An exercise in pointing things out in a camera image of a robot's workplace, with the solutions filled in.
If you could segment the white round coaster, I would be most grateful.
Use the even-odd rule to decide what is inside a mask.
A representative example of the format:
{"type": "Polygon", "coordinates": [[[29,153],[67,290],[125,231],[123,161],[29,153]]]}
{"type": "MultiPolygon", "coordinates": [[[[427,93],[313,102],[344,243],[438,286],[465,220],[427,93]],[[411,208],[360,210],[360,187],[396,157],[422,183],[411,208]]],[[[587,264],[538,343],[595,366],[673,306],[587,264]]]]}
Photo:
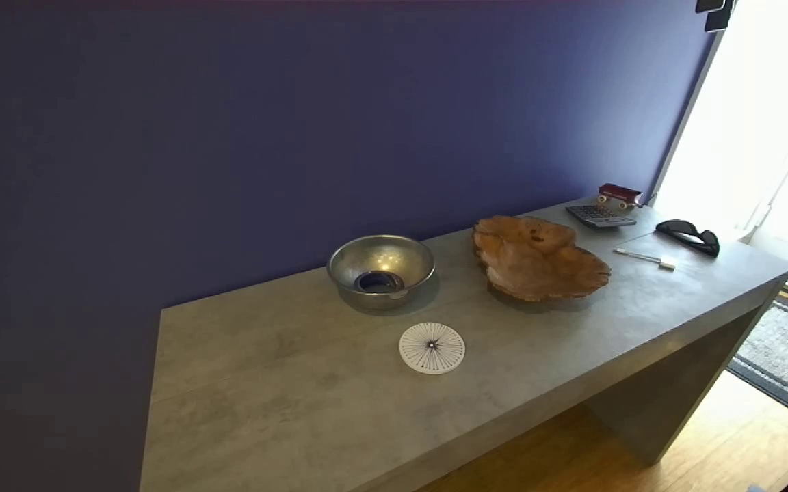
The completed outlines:
{"type": "Polygon", "coordinates": [[[417,376],[448,376],[465,357],[465,339],[446,324],[416,324],[398,338],[398,359],[417,376]]]}

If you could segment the black sunglasses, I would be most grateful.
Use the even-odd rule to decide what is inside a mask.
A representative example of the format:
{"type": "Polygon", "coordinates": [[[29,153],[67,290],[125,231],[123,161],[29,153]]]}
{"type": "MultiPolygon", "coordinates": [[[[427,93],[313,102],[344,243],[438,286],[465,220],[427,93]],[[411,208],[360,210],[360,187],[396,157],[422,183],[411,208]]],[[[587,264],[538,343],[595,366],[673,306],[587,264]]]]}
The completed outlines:
{"type": "Polygon", "coordinates": [[[710,231],[696,231],[687,220],[665,220],[657,225],[657,232],[705,257],[718,254],[718,238],[710,231]]]}

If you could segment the grey flat device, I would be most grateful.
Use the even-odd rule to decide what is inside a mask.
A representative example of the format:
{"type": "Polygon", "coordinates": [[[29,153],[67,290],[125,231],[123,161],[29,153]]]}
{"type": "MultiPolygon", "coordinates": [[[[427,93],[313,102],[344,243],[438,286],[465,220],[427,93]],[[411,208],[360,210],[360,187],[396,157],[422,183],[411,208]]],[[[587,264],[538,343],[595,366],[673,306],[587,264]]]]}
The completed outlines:
{"type": "Polygon", "coordinates": [[[609,213],[601,205],[568,205],[565,208],[568,216],[573,216],[576,221],[594,228],[594,231],[619,231],[619,228],[632,228],[634,216],[632,213],[609,213]]]}

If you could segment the brown wooden tray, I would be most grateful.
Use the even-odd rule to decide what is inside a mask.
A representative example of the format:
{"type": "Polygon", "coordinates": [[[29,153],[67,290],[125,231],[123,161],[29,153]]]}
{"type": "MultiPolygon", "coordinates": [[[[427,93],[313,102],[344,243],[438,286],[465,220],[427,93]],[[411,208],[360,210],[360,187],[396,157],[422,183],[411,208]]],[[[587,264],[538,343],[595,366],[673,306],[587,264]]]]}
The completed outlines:
{"type": "Polygon", "coordinates": [[[487,286],[523,305],[583,298],[609,283],[609,269],[576,246],[573,231],[547,220],[479,220],[469,242],[487,286]]]}

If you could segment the silver metal bowl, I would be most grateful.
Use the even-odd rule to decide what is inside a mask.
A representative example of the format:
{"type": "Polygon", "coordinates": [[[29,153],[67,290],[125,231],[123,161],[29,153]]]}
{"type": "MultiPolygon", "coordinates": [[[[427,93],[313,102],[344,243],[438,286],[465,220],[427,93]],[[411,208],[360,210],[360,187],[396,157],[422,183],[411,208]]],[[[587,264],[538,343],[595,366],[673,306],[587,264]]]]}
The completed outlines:
{"type": "Polygon", "coordinates": [[[434,254],[404,235],[360,235],[334,250],[324,273],[350,306],[389,312],[428,286],[434,254]]]}

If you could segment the dark red small box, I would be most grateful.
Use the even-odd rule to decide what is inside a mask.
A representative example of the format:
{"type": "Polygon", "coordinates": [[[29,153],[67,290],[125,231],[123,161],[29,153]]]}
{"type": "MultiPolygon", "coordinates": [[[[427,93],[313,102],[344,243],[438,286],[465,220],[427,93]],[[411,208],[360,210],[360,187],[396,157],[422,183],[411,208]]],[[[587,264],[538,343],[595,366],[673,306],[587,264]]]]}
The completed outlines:
{"type": "Polygon", "coordinates": [[[640,204],[640,193],[628,187],[601,183],[598,201],[619,210],[634,210],[640,204]]]}

